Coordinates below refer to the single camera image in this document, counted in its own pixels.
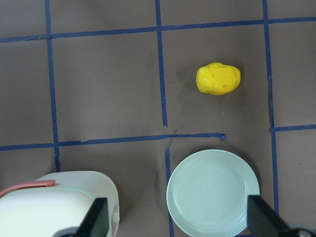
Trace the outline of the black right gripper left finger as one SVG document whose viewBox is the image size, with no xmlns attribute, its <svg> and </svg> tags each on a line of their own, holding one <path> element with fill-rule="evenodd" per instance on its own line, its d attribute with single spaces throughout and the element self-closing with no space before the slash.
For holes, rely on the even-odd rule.
<svg viewBox="0 0 316 237">
<path fill-rule="evenodd" d="M 106 237 L 109 231 L 108 200 L 99 197 L 94 200 L 78 230 L 78 237 Z"/>
</svg>

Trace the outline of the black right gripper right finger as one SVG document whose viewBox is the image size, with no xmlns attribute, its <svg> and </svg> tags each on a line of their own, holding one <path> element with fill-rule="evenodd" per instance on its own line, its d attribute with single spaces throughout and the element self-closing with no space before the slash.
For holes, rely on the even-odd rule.
<svg viewBox="0 0 316 237">
<path fill-rule="evenodd" d="M 253 237 L 289 237 L 289 226 L 258 195 L 247 200 L 247 227 Z"/>
</svg>

